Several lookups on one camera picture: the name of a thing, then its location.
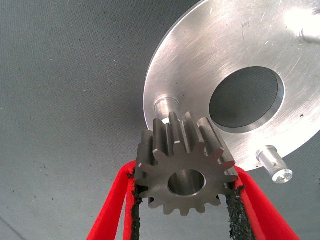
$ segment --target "gray backdrop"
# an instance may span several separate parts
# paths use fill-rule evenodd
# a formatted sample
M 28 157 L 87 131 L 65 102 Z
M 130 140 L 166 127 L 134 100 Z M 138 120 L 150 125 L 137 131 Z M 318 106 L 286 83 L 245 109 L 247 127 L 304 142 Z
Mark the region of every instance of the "gray backdrop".
M 0 0 L 0 240 L 86 238 L 136 157 L 152 55 L 196 2 Z M 251 172 L 305 240 L 320 239 L 319 142 L 285 158 L 288 184 Z M 144 202 L 140 213 L 142 240 L 229 239 L 225 203 L 180 217 Z

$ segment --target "metal pin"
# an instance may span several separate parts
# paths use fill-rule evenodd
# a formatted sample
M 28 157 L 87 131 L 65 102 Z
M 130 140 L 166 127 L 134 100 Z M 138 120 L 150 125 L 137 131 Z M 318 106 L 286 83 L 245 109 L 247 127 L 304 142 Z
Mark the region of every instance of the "metal pin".
M 154 104 L 154 113 L 164 124 L 169 123 L 169 113 L 175 112 L 178 114 L 178 110 L 178 101 L 169 96 L 159 98 Z
M 265 146 L 256 153 L 256 158 L 262 163 L 274 183 L 285 184 L 292 179 L 292 170 L 287 168 L 274 146 Z
M 316 12 L 300 32 L 300 37 L 307 43 L 320 43 L 320 12 Z

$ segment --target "spur gear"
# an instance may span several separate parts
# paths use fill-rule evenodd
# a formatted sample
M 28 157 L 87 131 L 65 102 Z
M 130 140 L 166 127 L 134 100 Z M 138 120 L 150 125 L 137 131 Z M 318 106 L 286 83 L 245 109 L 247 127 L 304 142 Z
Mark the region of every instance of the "spur gear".
M 174 112 L 169 123 L 153 121 L 153 132 L 145 130 L 138 146 L 135 181 L 144 186 L 142 198 L 148 206 L 163 205 L 166 215 L 175 209 L 187 216 L 205 204 L 221 204 L 218 195 L 231 193 L 229 184 L 237 180 L 235 161 L 219 133 L 207 118 L 197 123 L 188 112 L 179 120 Z

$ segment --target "circular metal disc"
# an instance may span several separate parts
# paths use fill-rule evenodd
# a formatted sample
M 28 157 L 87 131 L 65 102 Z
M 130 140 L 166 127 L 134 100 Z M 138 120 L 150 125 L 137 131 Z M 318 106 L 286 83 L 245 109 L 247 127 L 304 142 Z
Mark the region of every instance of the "circular metal disc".
M 311 0 L 195 5 L 167 33 L 150 63 L 143 100 L 148 128 L 164 96 L 178 101 L 181 114 L 211 119 L 217 86 L 238 70 L 258 66 L 279 77 L 274 106 L 242 129 L 218 126 L 220 133 L 246 171 L 261 167 L 256 152 L 263 146 L 275 146 L 281 157 L 299 148 L 320 129 L 320 45 L 299 38 L 319 9 L 320 2 Z

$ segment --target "aluminum plate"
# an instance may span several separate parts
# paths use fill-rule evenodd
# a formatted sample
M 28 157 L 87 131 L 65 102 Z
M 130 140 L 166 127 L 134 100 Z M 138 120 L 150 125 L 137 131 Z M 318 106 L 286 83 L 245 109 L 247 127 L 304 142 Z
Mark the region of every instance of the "aluminum plate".
M 320 46 L 299 34 L 319 9 L 320 2 L 310 0 L 199 2 L 169 30 L 152 58 L 143 100 L 148 128 L 163 96 L 175 98 L 181 114 L 210 118 L 217 86 L 238 70 L 259 66 L 279 76 L 273 107 L 241 129 L 218 126 L 236 165 L 246 171 L 261 167 L 256 152 L 266 145 L 281 157 L 302 146 L 320 129 Z

